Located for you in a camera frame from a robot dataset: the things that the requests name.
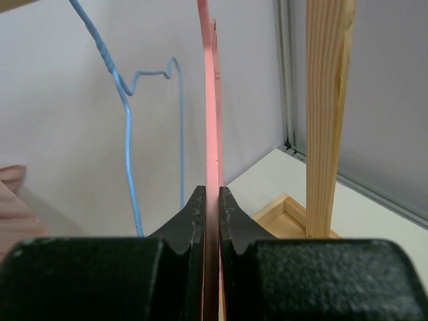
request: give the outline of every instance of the white wall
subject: white wall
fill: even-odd
[[[306,145],[306,2],[296,4]],[[357,1],[339,167],[428,218],[428,2]]]
[[[217,18],[225,176],[283,141],[271,1],[211,0]],[[186,197],[205,184],[204,65],[196,1],[82,0],[126,80],[176,56],[185,77]],[[123,161],[124,111],[68,1],[0,15],[0,163],[28,166],[21,198],[53,235],[134,235]],[[145,233],[179,207],[177,75],[130,99]]]

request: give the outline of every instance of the wooden bar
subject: wooden bar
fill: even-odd
[[[332,218],[355,0],[306,8],[306,236],[328,237]]]

